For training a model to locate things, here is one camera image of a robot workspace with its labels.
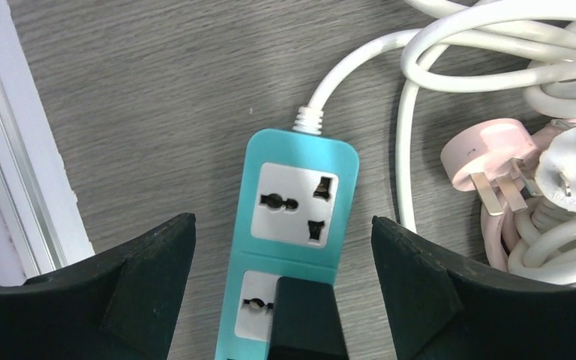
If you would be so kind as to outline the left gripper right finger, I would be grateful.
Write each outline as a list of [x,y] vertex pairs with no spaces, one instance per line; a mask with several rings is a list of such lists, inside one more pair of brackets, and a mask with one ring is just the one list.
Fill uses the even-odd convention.
[[576,359],[576,288],[496,270],[386,217],[371,246],[399,359]]

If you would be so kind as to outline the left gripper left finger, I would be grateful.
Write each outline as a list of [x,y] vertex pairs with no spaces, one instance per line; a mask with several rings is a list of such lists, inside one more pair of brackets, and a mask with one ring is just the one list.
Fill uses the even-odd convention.
[[0,359],[165,359],[196,245],[182,213],[73,265],[0,286]]

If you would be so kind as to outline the teal power strip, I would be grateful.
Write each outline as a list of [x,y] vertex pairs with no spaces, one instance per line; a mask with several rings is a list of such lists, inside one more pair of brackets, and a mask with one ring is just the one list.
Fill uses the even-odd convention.
[[278,129],[250,138],[216,359],[266,357],[279,278],[335,282],[358,174],[347,142]]

